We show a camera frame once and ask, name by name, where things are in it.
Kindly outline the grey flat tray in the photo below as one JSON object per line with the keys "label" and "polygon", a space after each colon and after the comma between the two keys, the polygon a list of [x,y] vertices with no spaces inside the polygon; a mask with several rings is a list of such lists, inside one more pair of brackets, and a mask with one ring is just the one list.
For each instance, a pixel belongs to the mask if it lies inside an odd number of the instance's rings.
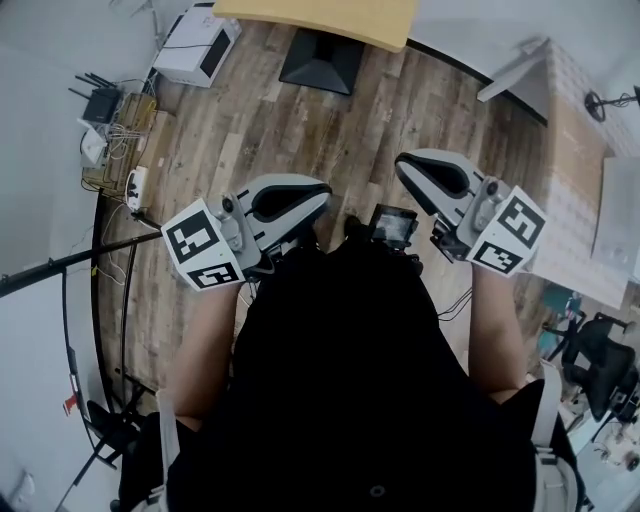
{"label": "grey flat tray", "polygon": [[640,282],[640,157],[604,159],[592,258]]}

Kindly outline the small white network device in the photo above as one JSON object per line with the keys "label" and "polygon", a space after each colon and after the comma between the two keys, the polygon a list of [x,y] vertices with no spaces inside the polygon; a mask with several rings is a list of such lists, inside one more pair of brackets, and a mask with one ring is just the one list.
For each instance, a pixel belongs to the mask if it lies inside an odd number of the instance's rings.
{"label": "small white network device", "polygon": [[81,163],[86,168],[101,168],[106,161],[107,141],[89,128],[80,141]]}

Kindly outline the black chest-mounted display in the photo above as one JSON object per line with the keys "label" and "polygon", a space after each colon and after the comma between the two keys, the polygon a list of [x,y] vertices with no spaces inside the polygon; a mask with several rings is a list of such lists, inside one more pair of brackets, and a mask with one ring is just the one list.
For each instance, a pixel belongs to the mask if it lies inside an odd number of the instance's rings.
{"label": "black chest-mounted display", "polygon": [[413,210],[377,204],[369,224],[370,239],[392,251],[404,252],[411,246],[417,217]]}

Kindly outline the black stand pole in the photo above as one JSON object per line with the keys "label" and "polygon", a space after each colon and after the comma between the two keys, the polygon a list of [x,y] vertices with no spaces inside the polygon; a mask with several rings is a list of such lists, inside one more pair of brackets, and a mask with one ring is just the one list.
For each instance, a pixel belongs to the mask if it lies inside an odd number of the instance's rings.
{"label": "black stand pole", "polygon": [[53,275],[63,273],[68,267],[84,261],[98,260],[100,256],[125,248],[136,247],[141,243],[158,239],[162,236],[161,225],[143,215],[135,215],[134,220],[147,227],[150,232],[132,238],[108,244],[98,243],[89,250],[74,253],[60,259],[49,259],[46,263],[29,268],[22,272],[0,277],[0,298],[12,294]]}

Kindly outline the white power strip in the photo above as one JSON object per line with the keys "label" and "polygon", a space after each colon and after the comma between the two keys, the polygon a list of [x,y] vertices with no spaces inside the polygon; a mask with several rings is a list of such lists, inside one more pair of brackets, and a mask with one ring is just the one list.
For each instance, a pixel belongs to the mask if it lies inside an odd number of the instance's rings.
{"label": "white power strip", "polygon": [[144,166],[137,166],[129,172],[125,184],[125,202],[132,212],[137,212],[144,208],[143,199],[146,193],[148,169]]}

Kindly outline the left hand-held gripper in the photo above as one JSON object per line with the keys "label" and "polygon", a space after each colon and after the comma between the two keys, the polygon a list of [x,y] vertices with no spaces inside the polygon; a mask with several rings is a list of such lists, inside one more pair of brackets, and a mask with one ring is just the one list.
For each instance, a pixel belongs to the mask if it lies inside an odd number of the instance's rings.
{"label": "left hand-held gripper", "polygon": [[275,271],[265,249],[310,226],[331,193],[328,184],[307,175],[264,174],[239,194],[195,200],[160,232],[175,269],[194,290],[257,283]]}

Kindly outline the black router with antennas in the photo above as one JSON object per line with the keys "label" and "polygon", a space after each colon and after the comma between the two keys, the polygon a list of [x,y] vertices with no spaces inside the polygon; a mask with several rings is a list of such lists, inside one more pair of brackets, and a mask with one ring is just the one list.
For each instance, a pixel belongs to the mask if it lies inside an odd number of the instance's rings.
{"label": "black router with antennas", "polygon": [[70,92],[87,101],[82,120],[95,124],[109,124],[120,104],[121,90],[114,82],[93,73],[85,73],[83,76],[76,75],[75,79],[92,87],[90,94],[69,88]]}

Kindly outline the light wooden table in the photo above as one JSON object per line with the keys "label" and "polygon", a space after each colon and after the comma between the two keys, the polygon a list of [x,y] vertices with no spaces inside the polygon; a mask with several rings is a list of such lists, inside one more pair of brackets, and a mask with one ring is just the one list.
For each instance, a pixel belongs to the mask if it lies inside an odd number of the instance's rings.
{"label": "light wooden table", "polygon": [[406,46],[417,0],[215,0],[219,18],[296,28],[282,65],[283,83],[349,96],[367,45]]}

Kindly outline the black desk lamp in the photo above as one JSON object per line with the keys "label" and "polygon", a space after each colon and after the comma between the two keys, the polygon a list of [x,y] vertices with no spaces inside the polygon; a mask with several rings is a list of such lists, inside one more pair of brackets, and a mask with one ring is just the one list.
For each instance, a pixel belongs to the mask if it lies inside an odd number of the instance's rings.
{"label": "black desk lamp", "polygon": [[584,107],[592,119],[598,123],[606,121],[606,108],[625,108],[631,103],[640,106],[640,86],[633,86],[633,93],[623,93],[615,99],[602,99],[594,90],[589,91],[584,98]]}

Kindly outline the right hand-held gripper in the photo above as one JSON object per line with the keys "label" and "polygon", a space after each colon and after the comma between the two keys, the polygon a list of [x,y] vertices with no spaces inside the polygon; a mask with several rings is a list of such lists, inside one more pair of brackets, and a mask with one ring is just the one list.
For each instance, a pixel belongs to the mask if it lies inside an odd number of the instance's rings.
{"label": "right hand-held gripper", "polygon": [[[451,151],[403,152],[395,164],[401,183],[428,215],[461,219],[453,228],[441,220],[434,224],[431,241],[449,261],[511,277],[533,258],[547,218],[520,187],[483,180],[470,160]],[[475,191],[469,206],[468,193]]]}

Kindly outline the person's left forearm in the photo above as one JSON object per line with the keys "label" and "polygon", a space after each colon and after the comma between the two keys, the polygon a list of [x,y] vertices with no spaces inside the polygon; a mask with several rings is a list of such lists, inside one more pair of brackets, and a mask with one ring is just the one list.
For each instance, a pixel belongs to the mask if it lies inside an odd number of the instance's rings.
{"label": "person's left forearm", "polygon": [[232,284],[198,295],[168,371],[174,413],[192,431],[201,428],[226,389],[240,289]]}

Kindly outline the black office chair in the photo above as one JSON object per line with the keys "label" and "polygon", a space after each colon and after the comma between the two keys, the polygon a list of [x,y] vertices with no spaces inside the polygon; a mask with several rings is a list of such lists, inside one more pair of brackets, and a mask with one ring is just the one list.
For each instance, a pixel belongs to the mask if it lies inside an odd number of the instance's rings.
{"label": "black office chair", "polygon": [[579,312],[567,329],[544,324],[543,330],[561,337],[549,358],[561,357],[564,380],[585,394],[593,418],[624,424],[633,420],[640,406],[640,370],[635,350],[609,337],[614,326],[631,327],[601,312],[591,320]]}

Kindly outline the white box with black panel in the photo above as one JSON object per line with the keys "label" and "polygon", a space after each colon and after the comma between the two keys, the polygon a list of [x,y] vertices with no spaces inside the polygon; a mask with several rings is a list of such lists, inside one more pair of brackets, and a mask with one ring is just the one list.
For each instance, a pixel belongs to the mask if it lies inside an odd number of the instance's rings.
{"label": "white box with black panel", "polygon": [[210,88],[242,28],[236,19],[217,18],[213,3],[196,3],[174,23],[152,69],[167,80]]}

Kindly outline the checked tablecloth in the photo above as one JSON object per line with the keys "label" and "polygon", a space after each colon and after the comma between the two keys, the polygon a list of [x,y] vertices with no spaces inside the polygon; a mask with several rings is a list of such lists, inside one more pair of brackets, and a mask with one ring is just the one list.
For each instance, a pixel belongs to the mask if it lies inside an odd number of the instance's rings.
{"label": "checked tablecloth", "polygon": [[532,272],[601,304],[620,308],[629,278],[591,257],[603,160],[640,156],[640,137],[612,113],[599,123],[584,108],[590,76],[556,42],[546,45],[549,85],[546,169],[538,204],[547,224]]}

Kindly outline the person's right forearm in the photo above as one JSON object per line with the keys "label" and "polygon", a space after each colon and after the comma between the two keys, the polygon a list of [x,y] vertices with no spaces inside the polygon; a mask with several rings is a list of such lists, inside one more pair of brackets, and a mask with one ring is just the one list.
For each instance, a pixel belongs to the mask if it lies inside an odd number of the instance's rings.
{"label": "person's right forearm", "polygon": [[526,384],[527,360],[512,280],[474,265],[468,350],[471,380],[503,403]]}

